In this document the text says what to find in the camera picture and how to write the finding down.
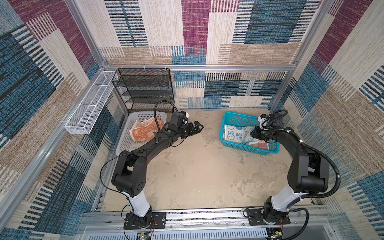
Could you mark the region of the rabbit print striped towel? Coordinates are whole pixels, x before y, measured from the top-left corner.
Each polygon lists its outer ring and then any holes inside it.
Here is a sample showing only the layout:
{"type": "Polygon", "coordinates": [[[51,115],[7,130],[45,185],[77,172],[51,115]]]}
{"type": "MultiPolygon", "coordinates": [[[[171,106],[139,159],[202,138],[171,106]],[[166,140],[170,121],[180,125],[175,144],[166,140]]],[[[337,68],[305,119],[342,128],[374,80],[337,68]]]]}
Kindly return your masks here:
{"type": "Polygon", "coordinates": [[[269,150],[269,143],[262,140],[258,140],[257,142],[249,142],[247,145],[253,148],[269,150]]]}

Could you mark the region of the teal bicycle print towel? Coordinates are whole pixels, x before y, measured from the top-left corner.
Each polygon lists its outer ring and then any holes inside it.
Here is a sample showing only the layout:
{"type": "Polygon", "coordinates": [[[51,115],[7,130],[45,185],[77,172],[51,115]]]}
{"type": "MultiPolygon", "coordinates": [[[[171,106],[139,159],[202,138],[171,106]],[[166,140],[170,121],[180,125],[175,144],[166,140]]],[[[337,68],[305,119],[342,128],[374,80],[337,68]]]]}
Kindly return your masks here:
{"type": "Polygon", "coordinates": [[[254,128],[254,126],[236,127],[232,125],[224,125],[223,140],[243,145],[258,143],[259,140],[251,136],[251,132],[254,128]]]}

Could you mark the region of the teal plastic basket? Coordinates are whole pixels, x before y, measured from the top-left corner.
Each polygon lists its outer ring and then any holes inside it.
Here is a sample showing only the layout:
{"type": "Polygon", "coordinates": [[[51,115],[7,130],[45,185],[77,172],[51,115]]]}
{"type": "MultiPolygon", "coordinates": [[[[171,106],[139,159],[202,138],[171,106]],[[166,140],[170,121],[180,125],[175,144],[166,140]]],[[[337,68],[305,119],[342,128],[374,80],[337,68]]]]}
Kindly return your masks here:
{"type": "Polygon", "coordinates": [[[250,147],[248,145],[225,141],[223,140],[224,125],[232,125],[236,127],[246,127],[246,126],[259,127],[258,117],[234,113],[234,112],[226,112],[223,117],[221,130],[220,130],[220,140],[222,141],[223,145],[225,147],[242,150],[242,151],[246,151],[246,152],[250,152],[250,153],[254,153],[262,156],[266,156],[269,154],[277,154],[280,151],[280,144],[275,143],[274,141],[268,142],[269,150],[262,150],[262,149],[250,147]]]}

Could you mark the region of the white plastic laundry basket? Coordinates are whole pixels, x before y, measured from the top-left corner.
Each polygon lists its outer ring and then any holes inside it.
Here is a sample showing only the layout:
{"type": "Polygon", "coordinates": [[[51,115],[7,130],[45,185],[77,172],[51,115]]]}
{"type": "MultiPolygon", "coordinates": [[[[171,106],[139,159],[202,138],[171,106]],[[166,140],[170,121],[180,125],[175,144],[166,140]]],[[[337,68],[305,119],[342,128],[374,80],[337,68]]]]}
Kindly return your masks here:
{"type": "Polygon", "coordinates": [[[157,130],[153,112],[135,112],[123,124],[123,132],[116,147],[116,155],[123,151],[131,152],[142,147],[154,138],[157,130]]]}

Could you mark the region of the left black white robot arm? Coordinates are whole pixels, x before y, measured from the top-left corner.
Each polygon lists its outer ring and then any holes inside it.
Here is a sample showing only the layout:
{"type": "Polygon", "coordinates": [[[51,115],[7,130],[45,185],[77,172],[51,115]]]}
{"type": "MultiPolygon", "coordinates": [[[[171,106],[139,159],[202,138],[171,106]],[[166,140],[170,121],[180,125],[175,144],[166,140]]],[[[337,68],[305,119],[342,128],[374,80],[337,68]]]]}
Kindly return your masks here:
{"type": "Polygon", "coordinates": [[[199,134],[204,129],[204,126],[198,121],[190,122],[186,112],[180,112],[175,104],[167,100],[161,100],[155,104],[154,120],[157,128],[154,138],[138,149],[131,152],[123,151],[115,157],[117,163],[111,179],[112,184],[116,187],[114,191],[124,195],[131,206],[131,211],[125,218],[125,224],[133,224],[139,229],[155,225],[152,206],[144,193],[148,164],[176,141],[185,140],[199,134]],[[174,112],[171,120],[160,127],[157,107],[163,103],[170,104],[174,112]]]}

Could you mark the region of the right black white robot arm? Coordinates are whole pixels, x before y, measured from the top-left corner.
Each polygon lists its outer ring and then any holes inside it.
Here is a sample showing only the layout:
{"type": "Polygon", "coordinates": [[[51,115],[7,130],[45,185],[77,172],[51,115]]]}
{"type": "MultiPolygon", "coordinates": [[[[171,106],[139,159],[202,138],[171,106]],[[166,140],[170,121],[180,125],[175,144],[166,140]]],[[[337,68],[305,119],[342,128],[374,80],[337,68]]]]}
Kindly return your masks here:
{"type": "Polygon", "coordinates": [[[328,155],[309,146],[292,128],[284,126],[283,118],[287,114],[287,110],[262,114],[251,136],[265,142],[272,140],[279,143],[292,158],[287,175],[288,184],[265,201],[259,215],[265,224],[274,225],[282,224],[290,213],[305,212],[302,228],[289,237],[293,240],[303,233],[310,218],[306,208],[294,209],[293,206],[304,199],[322,199],[335,194],[341,185],[341,173],[328,155]]]}

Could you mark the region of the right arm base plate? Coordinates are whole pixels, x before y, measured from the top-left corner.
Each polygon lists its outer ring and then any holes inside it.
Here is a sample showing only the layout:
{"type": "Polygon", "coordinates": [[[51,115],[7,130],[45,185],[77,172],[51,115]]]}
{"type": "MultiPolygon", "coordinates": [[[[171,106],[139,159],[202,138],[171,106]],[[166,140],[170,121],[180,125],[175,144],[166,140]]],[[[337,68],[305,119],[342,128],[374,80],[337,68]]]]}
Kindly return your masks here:
{"type": "Polygon", "coordinates": [[[291,223],[288,212],[264,210],[262,208],[249,207],[243,210],[243,216],[248,219],[250,226],[263,225],[289,225],[291,223]]]}

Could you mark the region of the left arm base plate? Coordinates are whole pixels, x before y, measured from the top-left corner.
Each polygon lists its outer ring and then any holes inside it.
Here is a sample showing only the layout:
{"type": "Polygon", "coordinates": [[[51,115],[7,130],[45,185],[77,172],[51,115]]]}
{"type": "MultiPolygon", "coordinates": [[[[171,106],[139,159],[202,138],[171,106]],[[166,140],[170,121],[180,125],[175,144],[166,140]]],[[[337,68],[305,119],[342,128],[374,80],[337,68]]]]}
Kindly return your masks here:
{"type": "Polygon", "coordinates": [[[157,229],[164,229],[166,226],[166,212],[151,212],[144,217],[138,217],[133,213],[126,215],[124,230],[151,229],[153,226],[157,229]]]}

